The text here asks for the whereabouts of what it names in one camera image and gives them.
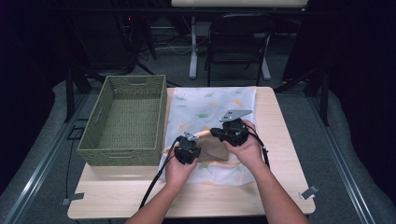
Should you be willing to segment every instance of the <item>hand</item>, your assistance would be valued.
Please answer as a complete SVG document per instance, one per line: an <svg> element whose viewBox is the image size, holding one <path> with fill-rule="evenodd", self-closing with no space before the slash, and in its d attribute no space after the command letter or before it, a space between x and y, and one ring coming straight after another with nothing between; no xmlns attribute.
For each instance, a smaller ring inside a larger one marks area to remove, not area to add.
<svg viewBox="0 0 396 224"><path fill-rule="evenodd" d="M180 163L175 157L175 150L172 150L171 160L166 164L166 185L169 185L172 189L181 191L186 185L187 180L190 177L192 170L197 166L198 159L192 162L192 164L184 165Z"/></svg>
<svg viewBox="0 0 396 224"><path fill-rule="evenodd" d="M244 123L256 130L254 124L249 120L244 120ZM223 141L223 144L227 150L233 153L250 171L257 166L265 164L262 160L262 148L260 143L251 135L248 136L247 141L240 147L233 147L226 141Z"/></svg>

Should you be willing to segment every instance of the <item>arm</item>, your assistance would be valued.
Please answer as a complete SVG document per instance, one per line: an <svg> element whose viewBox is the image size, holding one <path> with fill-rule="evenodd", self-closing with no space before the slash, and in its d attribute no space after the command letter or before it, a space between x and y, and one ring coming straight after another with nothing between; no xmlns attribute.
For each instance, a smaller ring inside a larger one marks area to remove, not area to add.
<svg viewBox="0 0 396 224"><path fill-rule="evenodd" d="M244 120L244 122L254 128L254 124L250 121ZM240 147L233 147L225 141L224 145L256 179L262 206L269 223L308 223L303 212L262 160L261 147L254 137L249 136L246 143Z"/></svg>
<svg viewBox="0 0 396 224"><path fill-rule="evenodd" d="M176 158L166 165L166 184L144 207L131 216L125 224L162 223L173 200L183 189L198 159L192 164L183 165Z"/></svg>

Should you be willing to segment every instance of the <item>basket handle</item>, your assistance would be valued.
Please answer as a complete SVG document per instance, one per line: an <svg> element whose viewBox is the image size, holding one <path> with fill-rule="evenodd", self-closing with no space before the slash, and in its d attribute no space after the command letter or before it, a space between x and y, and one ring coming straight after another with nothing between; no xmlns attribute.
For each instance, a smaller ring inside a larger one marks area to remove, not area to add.
<svg viewBox="0 0 396 224"><path fill-rule="evenodd" d="M127 78L129 86L146 86L147 85L147 78L146 77L134 77L134 78Z"/></svg>
<svg viewBox="0 0 396 224"><path fill-rule="evenodd" d="M97 107L97 109L95 110L95 112L94 112L94 114L93 114L93 118L92 118L92 120L94 120L95 123L98 122L99 117L100 117L100 115L102 114L102 110L103 110L103 106L102 106L102 105L99 105L99 106Z"/></svg>
<svg viewBox="0 0 396 224"><path fill-rule="evenodd" d="M132 152L116 152L107 156L109 159L131 159Z"/></svg>

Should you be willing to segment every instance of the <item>handheld controller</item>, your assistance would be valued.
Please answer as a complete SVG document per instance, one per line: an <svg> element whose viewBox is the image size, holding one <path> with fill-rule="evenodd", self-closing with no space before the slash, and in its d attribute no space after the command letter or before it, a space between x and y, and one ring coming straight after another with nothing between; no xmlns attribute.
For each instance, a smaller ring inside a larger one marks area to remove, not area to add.
<svg viewBox="0 0 396 224"><path fill-rule="evenodd" d="M185 133L186 137L181 136L178 147L175 148L175 157L182 164L192 164L195 158L198 158L201 153L201 148L196 146L197 139L194 135Z"/></svg>
<svg viewBox="0 0 396 224"><path fill-rule="evenodd" d="M233 147L239 147L248 140L248 127L240 118L250 114L251 110L229 110L221 119L222 129L212 128L210 133L221 142L227 141Z"/></svg>

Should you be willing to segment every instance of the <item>wooden table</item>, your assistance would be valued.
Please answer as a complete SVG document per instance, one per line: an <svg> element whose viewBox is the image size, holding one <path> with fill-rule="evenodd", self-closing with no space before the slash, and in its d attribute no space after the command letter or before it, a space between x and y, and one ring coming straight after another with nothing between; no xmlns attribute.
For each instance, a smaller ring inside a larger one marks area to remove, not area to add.
<svg viewBox="0 0 396 224"><path fill-rule="evenodd" d="M174 89L168 89L166 117L173 92ZM308 186L272 89L257 88L255 115L257 132L269 150L272 172L302 211L307 215L313 213L314 201L299 196L299 192L305 191ZM92 167L86 164L76 189L76 193L84 193L84 198L71 202L69 217L130 217L138 210L157 171L157 166ZM162 180L157 182L148 201L163 185ZM188 184L166 214L167 217L257 215L264 215L264 211L255 182L239 187Z"/></svg>

